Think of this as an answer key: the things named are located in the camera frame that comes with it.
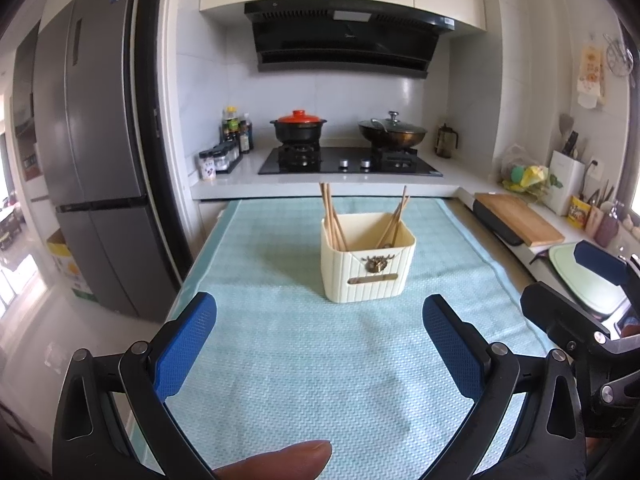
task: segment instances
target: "black glass cooktop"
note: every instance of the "black glass cooktop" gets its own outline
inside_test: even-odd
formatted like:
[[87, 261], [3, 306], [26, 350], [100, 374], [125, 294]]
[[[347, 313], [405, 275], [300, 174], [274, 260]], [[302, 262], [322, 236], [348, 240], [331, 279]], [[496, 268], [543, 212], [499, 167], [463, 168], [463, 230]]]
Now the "black glass cooktop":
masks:
[[412, 149], [321, 148], [316, 144], [280, 146], [271, 150], [258, 174], [397, 173], [442, 176], [417, 153]]

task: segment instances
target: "french press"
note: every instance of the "french press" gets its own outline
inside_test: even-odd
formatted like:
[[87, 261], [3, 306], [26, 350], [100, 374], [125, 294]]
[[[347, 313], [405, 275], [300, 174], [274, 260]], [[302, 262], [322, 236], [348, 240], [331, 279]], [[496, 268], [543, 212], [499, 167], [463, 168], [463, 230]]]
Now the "french press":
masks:
[[451, 158], [453, 150], [458, 148], [458, 132], [444, 123], [436, 136], [434, 151], [437, 156]]

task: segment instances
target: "red pot lid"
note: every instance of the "red pot lid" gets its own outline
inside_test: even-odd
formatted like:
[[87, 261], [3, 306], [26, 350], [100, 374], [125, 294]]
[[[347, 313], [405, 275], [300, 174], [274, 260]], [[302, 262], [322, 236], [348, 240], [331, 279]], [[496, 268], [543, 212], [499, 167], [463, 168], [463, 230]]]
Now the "red pot lid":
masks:
[[278, 119], [279, 123], [319, 123], [322, 119], [315, 115], [307, 115], [304, 110], [293, 110], [293, 115], [287, 115]]

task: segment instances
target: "gray refrigerator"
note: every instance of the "gray refrigerator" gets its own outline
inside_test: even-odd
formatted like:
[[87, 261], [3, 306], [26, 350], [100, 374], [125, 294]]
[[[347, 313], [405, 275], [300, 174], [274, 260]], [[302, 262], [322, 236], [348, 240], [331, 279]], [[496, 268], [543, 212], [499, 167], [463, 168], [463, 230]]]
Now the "gray refrigerator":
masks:
[[34, 122], [65, 240], [99, 303], [164, 321], [191, 256], [158, 123], [159, 0], [74, 0], [38, 35]]

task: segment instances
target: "cutting board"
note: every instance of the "cutting board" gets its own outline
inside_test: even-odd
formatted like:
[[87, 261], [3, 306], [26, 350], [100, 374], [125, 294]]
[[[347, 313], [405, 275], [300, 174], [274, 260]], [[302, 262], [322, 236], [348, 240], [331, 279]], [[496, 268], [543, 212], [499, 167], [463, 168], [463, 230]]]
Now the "cutting board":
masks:
[[529, 247], [564, 242], [560, 231], [517, 196], [506, 193], [476, 193], [476, 200], [503, 221]]

